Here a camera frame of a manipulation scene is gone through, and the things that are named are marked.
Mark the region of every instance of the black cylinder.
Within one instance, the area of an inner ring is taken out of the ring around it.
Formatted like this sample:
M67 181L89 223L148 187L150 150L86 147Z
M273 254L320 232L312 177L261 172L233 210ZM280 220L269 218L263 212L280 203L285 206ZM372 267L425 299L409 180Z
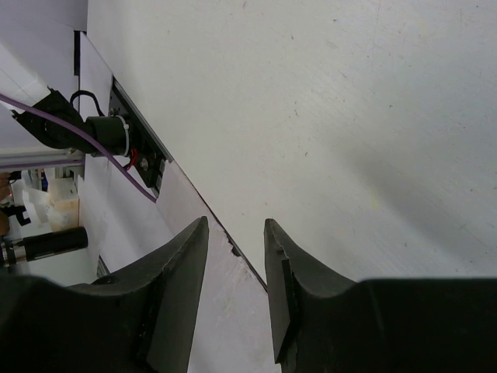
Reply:
M113 155L124 155L126 151L126 131L119 117L88 117L95 133L95 139Z
M24 246L26 259L31 261L49 255L84 249L88 247L88 236L83 227L78 227L62 232L28 237L17 242L16 246Z

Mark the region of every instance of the white surface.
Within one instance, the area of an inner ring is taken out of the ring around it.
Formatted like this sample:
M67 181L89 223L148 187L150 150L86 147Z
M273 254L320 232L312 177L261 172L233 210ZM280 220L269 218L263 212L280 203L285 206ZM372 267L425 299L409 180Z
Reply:
M157 206L177 235L209 218L209 251L196 318L189 373L275 373L267 293L247 263L231 252L216 222L182 170L167 164Z
M353 279L492 275L490 0L89 2L89 39L264 276L275 218Z
M70 27L78 18L72 13L73 5L79 7L75 5L75 0L0 2L2 42L36 70L51 88L61 91L65 97L78 88L73 64L74 32ZM0 148L6 150L34 146L40 146L38 140L13 120L5 107L0 106Z
M36 190L29 186L23 190L23 204L32 224L48 223L47 198L48 193L42 190Z
M75 30L86 30L87 0L2 0L0 11L15 16L29 15L46 23L60 23Z
M21 103L33 106L48 95L50 90L43 79L0 39L0 92ZM17 107L3 103L8 110L24 113Z
M94 92L106 110L112 74L84 38L81 69L82 87ZM90 112L91 102L82 109L84 115L96 114ZM131 173L139 180L135 169ZM208 216L209 252L189 372L279 371L273 363L267 294L246 263L231 253L226 235L176 164L165 168L157 205L105 159L87 157L85 181L79 185L92 261L96 265L100 253L111 272L164 245L199 216Z
M94 92L109 109L112 72L88 39L81 35L81 89ZM83 118L98 115L90 99L80 102ZM123 165L128 162L118 157ZM131 174L141 183L133 168ZM111 272L133 263L173 237L157 206L141 195L105 158L86 156L85 181L78 183L80 224L89 236L96 269L99 255Z
M29 267L30 275L48 278L61 286L91 284L97 278L87 250L35 260Z
M122 164L127 160L119 157ZM131 173L139 179L136 171ZM157 206L138 192L106 159L86 157L79 187L80 224L89 237L96 269L99 255L111 272L165 245L174 236Z

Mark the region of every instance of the red wire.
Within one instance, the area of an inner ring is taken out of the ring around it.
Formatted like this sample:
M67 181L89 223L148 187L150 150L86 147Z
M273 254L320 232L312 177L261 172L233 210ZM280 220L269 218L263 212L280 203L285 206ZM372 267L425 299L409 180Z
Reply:
M131 158L130 164L126 167L126 171L130 170L131 167L133 167L134 164L137 162L139 156L138 150L131 149L131 155L133 156L133 158Z

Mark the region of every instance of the white plastic part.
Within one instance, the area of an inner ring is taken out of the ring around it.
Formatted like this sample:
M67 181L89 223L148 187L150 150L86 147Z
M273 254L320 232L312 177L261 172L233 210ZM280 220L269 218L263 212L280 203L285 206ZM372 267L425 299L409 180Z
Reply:
M47 83L0 40L0 92L33 106L50 94ZM9 110L20 110L2 103Z
M130 125L126 123L122 116L116 115L116 117L121 119L121 122L123 122L124 132L126 132L126 150L124 151L123 156L127 157L127 153L130 152Z

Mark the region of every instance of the white wall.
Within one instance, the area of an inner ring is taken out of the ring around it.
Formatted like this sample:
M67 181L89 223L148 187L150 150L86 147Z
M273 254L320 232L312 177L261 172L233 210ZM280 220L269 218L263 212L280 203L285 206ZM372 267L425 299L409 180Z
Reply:
M78 89L74 76L74 29L85 30L86 0L2 0L0 38L35 69L47 84L69 97ZM0 148L40 143L0 106ZM45 231L33 228L31 235ZM66 253L21 266L25 274L44 276L62 285L96 279L86 250Z
M497 264L491 0L92 0L89 38L263 275L275 218L360 279Z
M86 0L2 0L0 37L51 88L68 97L78 89L73 29L85 30L86 9ZM0 107L0 148L39 144Z
M112 72L82 37L82 88L109 105ZM96 115L91 100L83 117ZM118 157L122 164L127 161ZM141 183L136 169L131 175ZM85 181L78 184L80 222L89 252L111 272L169 242L199 216L209 218L209 251L190 355L190 373L275 373L267 293L246 262L233 255L225 232L174 162L165 166L161 196L153 204L105 159L86 157Z

